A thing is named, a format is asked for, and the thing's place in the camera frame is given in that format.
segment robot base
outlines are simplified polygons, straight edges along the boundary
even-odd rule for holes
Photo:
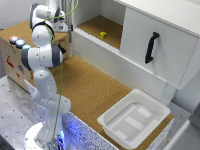
[[[38,132],[40,131],[40,129],[42,128],[43,124],[42,122],[35,124],[34,126],[32,126],[25,135],[24,138],[24,150],[49,150],[49,147],[46,145],[45,147],[42,145],[40,145],[40,143],[35,140]],[[69,141],[70,139],[65,139],[65,144],[69,145]]]

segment black handle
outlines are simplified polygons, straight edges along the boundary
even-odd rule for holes
[[[151,37],[150,41],[149,41],[149,45],[148,45],[148,49],[147,49],[147,54],[145,57],[145,63],[148,64],[153,60],[153,57],[151,57],[151,53],[153,50],[153,46],[154,46],[154,40],[157,39],[160,35],[156,32],[153,33],[153,36]]]

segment yellow object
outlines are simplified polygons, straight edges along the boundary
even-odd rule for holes
[[[106,32],[101,32],[101,33],[100,33],[100,38],[101,38],[101,39],[107,38],[107,33],[106,33]]]

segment cabinet door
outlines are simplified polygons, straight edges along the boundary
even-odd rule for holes
[[[160,37],[154,41],[153,60],[146,64],[145,56],[154,32]],[[120,54],[179,86],[197,41],[191,34],[127,8]]]

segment cabinet top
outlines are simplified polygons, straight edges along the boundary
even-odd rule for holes
[[[198,5],[198,0],[114,1],[200,37],[200,1]]]

